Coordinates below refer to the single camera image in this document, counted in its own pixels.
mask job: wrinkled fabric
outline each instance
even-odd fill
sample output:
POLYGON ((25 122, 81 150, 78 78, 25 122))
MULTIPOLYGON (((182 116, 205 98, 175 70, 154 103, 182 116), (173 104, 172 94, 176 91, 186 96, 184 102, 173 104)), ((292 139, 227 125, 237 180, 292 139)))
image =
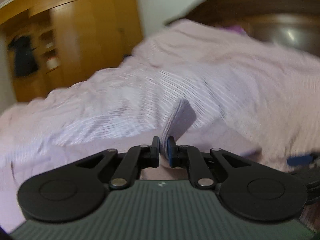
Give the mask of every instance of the wrinkled fabric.
POLYGON ((222 118, 263 149, 262 163, 318 147, 320 61, 181 20, 143 41, 117 69, 17 105, 0 118, 0 166, 98 138, 162 127, 177 99, 196 113, 192 129, 222 118))

